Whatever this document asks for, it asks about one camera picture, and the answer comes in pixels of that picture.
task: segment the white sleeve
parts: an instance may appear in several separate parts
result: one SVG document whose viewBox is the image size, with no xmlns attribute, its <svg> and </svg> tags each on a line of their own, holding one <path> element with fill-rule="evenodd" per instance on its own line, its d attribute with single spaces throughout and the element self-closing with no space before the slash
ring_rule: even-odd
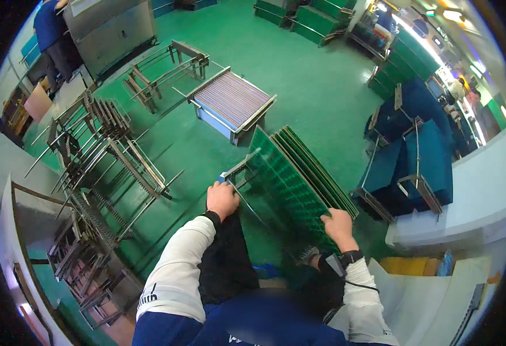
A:
<svg viewBox="0 0 506 346">
<path fill-rule="evenodd" d="M 188 221 L 174 233 L 147 278 L 139 297 L 136 321 L 146 311 L 152 311 L 205 322 L 198 290 L 200 271 L 197 265 L 214 237 L 213 222 L 202 216 Z"/>
<path fill-rule="evenodd" d="M 359 285 L 376 287 L 374 277 L 370 275 L 364 258 L 350 264 L 346 268 L 346 280 Z M 328 325 L 344 332 L 347 340 L 354 343 L 380 343 L 398 346 L 399 343 L 384 322 L 378 292 L 370 288 L 353 286 L 346 283 L 343 293 L 343 306 L 335 317 L 347 322 L 347 326 L 339 326 L 335 317 Z"/>
</svg>

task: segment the black cable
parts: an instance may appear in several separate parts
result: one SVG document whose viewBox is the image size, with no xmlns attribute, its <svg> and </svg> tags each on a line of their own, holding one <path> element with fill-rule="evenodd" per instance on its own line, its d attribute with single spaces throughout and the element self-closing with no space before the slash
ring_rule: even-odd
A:
<svg viewBox="0 0 506 346">
<path fill-rule="evenodd" d="M 353 286 L 357 286 L 357 287 L 363 287 L 363 288 L 370 288 L 370 289 L 373 289 L 374 291 L 378 292 L 378 294 L 380 294 L 380 290 L 378 290 L 376 287 L 370 287 L 370 286 L 364 286 L 364 285 L 359 285 L 358 283 L 353 283 L 347 279 L 343 279 L 346 283 L 350 284 L 350 285 L 353 285 Z"/>
</svg>

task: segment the black cuff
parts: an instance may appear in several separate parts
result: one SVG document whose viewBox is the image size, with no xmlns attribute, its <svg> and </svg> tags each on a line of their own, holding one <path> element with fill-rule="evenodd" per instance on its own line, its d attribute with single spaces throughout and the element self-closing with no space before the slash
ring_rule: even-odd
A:
<svg viewBox="0 0 506 346">
<path fill-rule="evenodd" d="M 214 211 L 208 210 L 208 211 L 202 213 L 201 216 L 206 217 L 209 220 L 211 220 L 213 222 L 213 225 L 215 226 L 215 230 L 217 230 L 217 231 L 219 230 L 220 225 L 222 224 L 222 222 L 220 221 L 219 214 L 215 213 Z"/>
</svg>

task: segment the dark trousers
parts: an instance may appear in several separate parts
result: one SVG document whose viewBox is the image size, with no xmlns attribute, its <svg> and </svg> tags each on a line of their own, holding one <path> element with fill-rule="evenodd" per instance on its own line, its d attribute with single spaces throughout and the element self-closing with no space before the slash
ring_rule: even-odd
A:
<svg viewBox="0 0 506 346">
<path fill-rule="evenodd" d="M 64 80 L 72 78 L 73 68 L 69 63 L 68 50 L 65 48 L 65 39 L 61 37 L 42 52 L 47 63 L 47 79 L 51 85 L 51 91 L 57 92 L 60 85 L 57 84 L 57 74 L 60 72 Z"/>
<path fill-rule="evenodd" d="M 319 272 L 298 290 L 298 303 L 319 320 L 343 302 L 344 282 L 326 262 L 328 255 L 322 254 L 318 261 Z M 259 288 L 237 211 L 227 217 L 217 230 L 198 267 L 201 270 L 199 293 L 203 305 L 221 304 L 238 294 Z"/>
<path fill-rule="evenodd" d="M 238 294 L 259 288 L 237 211 L 224 219 L 198 267 L 203 305 L 221 304 Z"/>
<path fill-rule="evenodd" d="M 318 260 L 319 272 L 298 291 L 310 315 L 322 320 L 331 309 L 343 304 L 345 282 L 326 262 L 330 253 L 322 253 Z"/>
</svg>

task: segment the stainless steel machine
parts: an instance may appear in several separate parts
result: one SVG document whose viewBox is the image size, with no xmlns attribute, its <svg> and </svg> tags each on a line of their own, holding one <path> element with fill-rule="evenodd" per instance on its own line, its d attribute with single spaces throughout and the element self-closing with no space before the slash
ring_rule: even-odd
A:
<svg viewBox="0 0 506 346">
<path fill-rule="evenodd" d="M 63 16 L 94 79 L 157 39 L 151 0 L 70 0 Z"/>
</svg>

